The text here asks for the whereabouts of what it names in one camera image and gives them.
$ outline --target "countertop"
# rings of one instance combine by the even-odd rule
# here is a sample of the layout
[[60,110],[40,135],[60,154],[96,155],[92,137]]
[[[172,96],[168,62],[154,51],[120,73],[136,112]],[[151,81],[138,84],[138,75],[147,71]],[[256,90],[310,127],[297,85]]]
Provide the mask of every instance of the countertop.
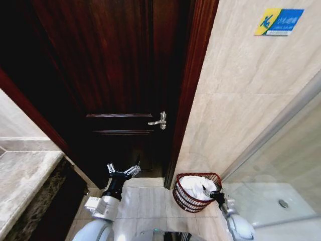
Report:
[[61,161],[61,151],[5,152],[0,157],[0,240]]

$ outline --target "sign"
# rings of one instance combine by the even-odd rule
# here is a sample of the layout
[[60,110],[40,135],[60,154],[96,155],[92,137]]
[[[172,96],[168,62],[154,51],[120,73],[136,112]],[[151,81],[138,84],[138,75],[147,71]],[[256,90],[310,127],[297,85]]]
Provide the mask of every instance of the sign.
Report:
[[304,9],[266,9],[254,35],[289,35]]

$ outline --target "dark wooden door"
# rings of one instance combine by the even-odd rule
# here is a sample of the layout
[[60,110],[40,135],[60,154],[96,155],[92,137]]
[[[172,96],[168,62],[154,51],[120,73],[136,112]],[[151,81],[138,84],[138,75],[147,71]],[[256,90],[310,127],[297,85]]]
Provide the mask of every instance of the dark wooden door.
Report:
[[[190,0],[31,0],[8,6],[2,68],[102,186],[106,164],[165,174]],[[149,126],[167,113],[167,128]]]

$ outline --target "shower enclosure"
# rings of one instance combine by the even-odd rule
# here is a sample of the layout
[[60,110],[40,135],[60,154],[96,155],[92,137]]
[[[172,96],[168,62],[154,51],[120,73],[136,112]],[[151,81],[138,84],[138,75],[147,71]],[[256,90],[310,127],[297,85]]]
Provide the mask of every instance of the shower enclosure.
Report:
[[321,74],[223,174],[258,241],[321,240]]

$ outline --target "wicker basket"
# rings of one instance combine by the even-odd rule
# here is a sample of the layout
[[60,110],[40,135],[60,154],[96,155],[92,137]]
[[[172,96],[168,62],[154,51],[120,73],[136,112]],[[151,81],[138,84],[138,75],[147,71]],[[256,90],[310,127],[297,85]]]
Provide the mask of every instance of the wicker basket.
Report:
[[173,197],[176,203],[187,212],[200,212],[215,199],[202,201],[191,197],[181,186],[180,179],[184,176],[199,176],[212,180],[218,187],[218,191],[222,189],[221,179],[219,175],[213,172],[209,173],[182,173],[177,175],[176,183],[173,189]]

